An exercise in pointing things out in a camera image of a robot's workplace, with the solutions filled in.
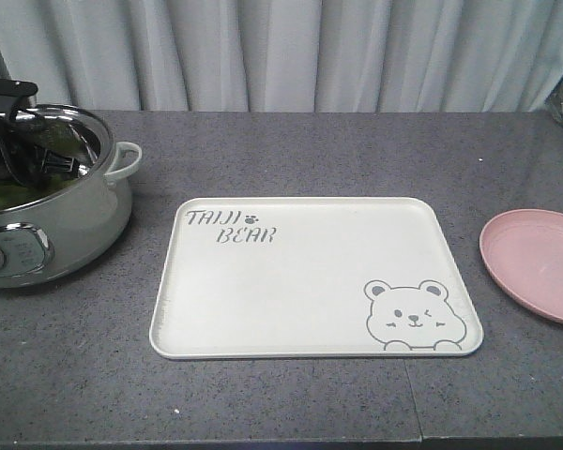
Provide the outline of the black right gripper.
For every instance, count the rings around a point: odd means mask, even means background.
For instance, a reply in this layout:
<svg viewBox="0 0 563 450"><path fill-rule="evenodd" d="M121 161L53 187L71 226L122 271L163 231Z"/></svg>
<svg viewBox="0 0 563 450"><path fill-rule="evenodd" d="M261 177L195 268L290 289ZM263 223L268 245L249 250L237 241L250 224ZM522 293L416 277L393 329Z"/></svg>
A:
<svg viewBox="0 0 563 450"><path fill-rule="evenodd" d="M28 109L37 92L34 82L0 78L0 184L45 186L53 175L65 180L82 176L79 159L32 139L48 130L47 119Z"/></svg>

